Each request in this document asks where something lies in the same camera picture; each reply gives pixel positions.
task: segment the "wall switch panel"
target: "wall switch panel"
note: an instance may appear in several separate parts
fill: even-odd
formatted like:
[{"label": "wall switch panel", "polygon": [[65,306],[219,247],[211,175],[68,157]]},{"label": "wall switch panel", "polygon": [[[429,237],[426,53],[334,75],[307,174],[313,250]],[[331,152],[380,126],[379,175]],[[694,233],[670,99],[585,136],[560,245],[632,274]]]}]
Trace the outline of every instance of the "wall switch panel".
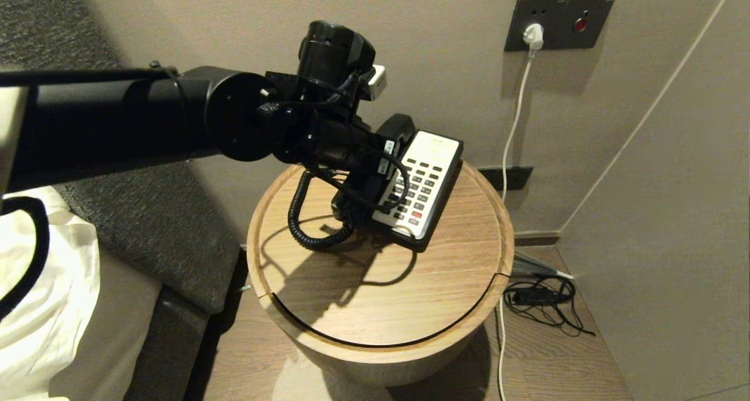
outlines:
[{"label": "wall switch panel", "polygon": [[614,0],[517,0],[506,52],[526,51],[523,31],[538,22],[544,28],[547,49],[593,48]]}]

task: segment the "gray headboard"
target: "gray headboard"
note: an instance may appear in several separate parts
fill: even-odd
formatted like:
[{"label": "gray headboard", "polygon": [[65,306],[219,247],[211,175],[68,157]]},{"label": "gray headboard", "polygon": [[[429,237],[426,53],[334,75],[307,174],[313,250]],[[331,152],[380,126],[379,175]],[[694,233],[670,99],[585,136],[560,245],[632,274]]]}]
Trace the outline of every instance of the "gray headboard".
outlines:
[{"label": "gray headboard", "polygon": [[[82,0],[1,0],[0,64],[120,66]],[[239,251],[187,164],[57,185],[102,245],[208,313],[220,312]]]}]

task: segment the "wooden side table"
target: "wooden side table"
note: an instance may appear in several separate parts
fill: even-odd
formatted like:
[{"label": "wooden side table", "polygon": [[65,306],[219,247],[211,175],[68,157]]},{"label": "wooden side table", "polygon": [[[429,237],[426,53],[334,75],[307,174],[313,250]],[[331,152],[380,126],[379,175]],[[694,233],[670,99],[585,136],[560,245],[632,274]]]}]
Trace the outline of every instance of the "wooden side table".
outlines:
[{"label": "wooden side table", "polygon": [[[513,227],[497,192],[463,164],[427,251],[357,232],[329,252],[292,238],[292,166],[255,209],[247,262],[258,300],[313,363],[367,385],[417,382],[452,361],[493,311],[513,263]],[[326,236],[335,189],[314,179],[302,229]]]}]

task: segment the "white power cord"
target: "white power cord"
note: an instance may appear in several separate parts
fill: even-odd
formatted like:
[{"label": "white power cord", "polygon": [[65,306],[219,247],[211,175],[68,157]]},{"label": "white power cord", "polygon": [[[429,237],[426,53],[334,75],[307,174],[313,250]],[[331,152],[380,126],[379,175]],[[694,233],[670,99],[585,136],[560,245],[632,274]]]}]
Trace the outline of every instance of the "white power cord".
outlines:
[{"label": "white power cord", "polygon": [[[506,173],[508,149],[511,147],[511,141],[513,140],[513,134],[518,126],[518,120],[520,118],[520,108],[523,106],[523,89],[526,88],[526,81],[529,78],[529,72],[531,70],[531,62],[536,56],[536,51],[541,49],[544,45],[543,40],[544,29],[541,24],[534,23],[526,28],[523,32],[523,41],[529,46],[529,58],[526,63],[526,69],[523,72],[523,78],[520,81],[520,90],[518,91],[518,102],[516,104],[516,115],[513,119],[513,125],[511,126],[511,132],[508,134],[508,140],[506,140],[506,147],[503,150],[503,203],[506,201],[506,193],[508,192],[508,176]],[[507,401],[506,393],[503,390],[503,357],[506,353],[506,322],[503,319],[503,297],[500,297],[500,303],[496,307],[496,314],[499,317],[500,322],[500,333],[503,336],[503,341],[500,343],[499,360],[497,362],[497,387],[500,391],[500,401]]]},{"label": "white power cord", "polygon": [[506,147],[503,150],[503,202],[506,201],[506,192],[508,192],[508,176],[506,174],[506,161],[508,159],[508,149],[511,147],[511,141],[513,140],[513,134],[518,126],[518,118],[520,118],[520,108],[523,106],[523,89],[526,88],[526,80],[529,78],[529,72],[531,70],[531,62],[536,56],[536,51],[541,49],[544,45],[542,39],[544,35],[544,29],[541,24],[534,23],[526,28],[523,32],[523,41],[529,46],[529,58],[526,63],[526,70],[523,72],[523,78],[520,81],[520,90],[518,91],[518,102],[516,104],[516,115],[513,119],[513,126],[511,126],[511,132],[508,134],[508,140],[506,140]]}]

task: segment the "white label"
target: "white label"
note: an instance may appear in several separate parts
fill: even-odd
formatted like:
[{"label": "white label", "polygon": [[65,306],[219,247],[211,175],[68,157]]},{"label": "white label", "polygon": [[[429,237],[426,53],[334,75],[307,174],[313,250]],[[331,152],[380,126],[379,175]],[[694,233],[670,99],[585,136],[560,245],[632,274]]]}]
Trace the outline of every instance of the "white label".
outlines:
[{"label": "white label", "polygon": [[[383,148],[383,152],[393,155],[393,147],[396,145],[396,142],[393,140],[386,140],[386,147]],[[388,172],[388,159],[380,158],[380,164],[377,167],[378,174],[385,174]]]}]

